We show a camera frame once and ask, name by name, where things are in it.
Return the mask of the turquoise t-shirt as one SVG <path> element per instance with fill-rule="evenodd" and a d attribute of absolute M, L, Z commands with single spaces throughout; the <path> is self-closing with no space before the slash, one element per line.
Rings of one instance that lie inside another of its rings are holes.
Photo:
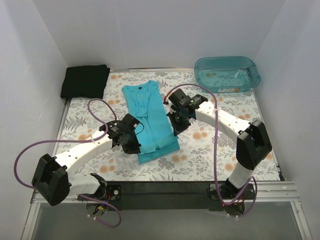
<path fill-rule="evenodd" d="M 128 113 L 135 117 L 139 126 L 135 130 L 140 146 L 138 162 L 148 163 L 180 150 L 178 137 L 169 123 L 159 83 L 154 80 L 136 86 L 126 85 L 122 93 Z"/>

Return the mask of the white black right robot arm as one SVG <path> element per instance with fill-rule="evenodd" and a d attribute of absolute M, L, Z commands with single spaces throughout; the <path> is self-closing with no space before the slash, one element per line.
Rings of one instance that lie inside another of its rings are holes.
<path fill-rule="evenodd" d="M 224 184 L 216 185 L 216 193 L 221 191 L 232 199 L 242 196 L 257 165 L 272 151 L 273 147 L 265 124 L 260 120 L 249 122 L 224 110 L 202 95 L 190 97 L 178 88 L 164 98 L 169 105 L 169 117 L 174 135 L 179 135 L 191 125 L 190 120 L 215 127 L 216 132 L 227 135 L 236 144 L 237 165 Z"/>

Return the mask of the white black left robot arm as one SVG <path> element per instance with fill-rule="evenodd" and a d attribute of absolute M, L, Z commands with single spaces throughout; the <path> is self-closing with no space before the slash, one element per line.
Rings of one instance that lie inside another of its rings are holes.
<path fill-rule="evenodd" d="M 104 200 L 108 183 L 103 177 L 96 173 L 84 176 L 75 173 L 99 154 L 116 146 L 121 146 L 125 154 L 139 154 L 141 144 L 135 133 L 139 125 L 141 122 L 128 113 L 122 120 L 100 126 L 91 137 L 65 152 L 43 155 L 33 175 L 32 186 L 51 206 L 71 195 L 77 195 L 79 200 Z"/>

